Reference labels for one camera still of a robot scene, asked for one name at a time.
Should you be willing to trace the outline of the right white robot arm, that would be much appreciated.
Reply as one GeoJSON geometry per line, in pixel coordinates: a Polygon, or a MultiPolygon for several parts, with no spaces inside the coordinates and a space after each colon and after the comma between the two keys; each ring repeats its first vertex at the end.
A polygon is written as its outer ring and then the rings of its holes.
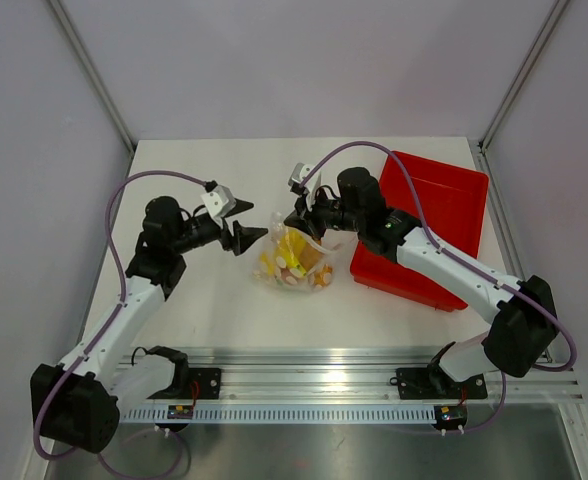
{"type": "Polygon", "coordinates": [[[338,175],[336,198],[319,183],[307,183],[318,178],[312,165],[295,166],[288,184],[297,200],[286,226],[315,240],[327,230],[354,232],[369,252],[437,283],[490,326],[484,334],[444,346],[422,370],[419,387],[450,396],[474,376],[499,371],[522,378],[535,366],[559,333],[546,281],[495,272],[438,238],[423,220],[388,206],[377,179],[364,167],[338,175]]]}

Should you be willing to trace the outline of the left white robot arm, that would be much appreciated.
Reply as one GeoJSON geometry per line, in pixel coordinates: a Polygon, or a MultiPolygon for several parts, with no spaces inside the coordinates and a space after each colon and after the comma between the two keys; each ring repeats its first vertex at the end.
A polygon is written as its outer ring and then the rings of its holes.
{"type": "Polygon", "coordinates": [[[123,270],[110,312],[56,365],[41,364],[30,379],[33,442],[42,438],[100,453],[123,415],[147,399],[173,399],[191,386],[186,354],[155,346],[122,374],[116,368],[145,323],[166,303],[186,270],[186,253],[217,242],[242,255],[267,234],[229,218],[253,208],[218,187],[202,197],[204,213],[184,217],[170,196],[145,208],[135,254],[123,270]]]}

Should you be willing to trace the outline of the clear zip top bag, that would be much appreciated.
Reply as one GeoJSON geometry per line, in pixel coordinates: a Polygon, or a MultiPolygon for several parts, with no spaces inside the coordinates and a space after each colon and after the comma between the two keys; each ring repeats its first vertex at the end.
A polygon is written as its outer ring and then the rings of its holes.
{"type": "Polygon", "coordinates": [[[273,212],[268,234],[253,263],[252,278],[283,291],[312,293],[329,287],[338,269],[337,263],[355,243],[349,232],[330,230],[321,240],[284,223],[285,216],[273,212]]]}

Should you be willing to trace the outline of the yellow banana bunch toy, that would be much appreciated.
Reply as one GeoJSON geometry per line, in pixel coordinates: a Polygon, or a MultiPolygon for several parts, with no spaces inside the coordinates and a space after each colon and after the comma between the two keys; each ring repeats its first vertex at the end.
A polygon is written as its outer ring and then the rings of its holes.
{"type": "Polygon", "coordinates": [[[259,268],[268,275],[275,274],[276,268],[279,268],[295,278],[303,278],[304,268],[300,263],[300,255],[306,244],[306,240],[296,229],[285,227],[271,233],[259,256],[259,268]]]}

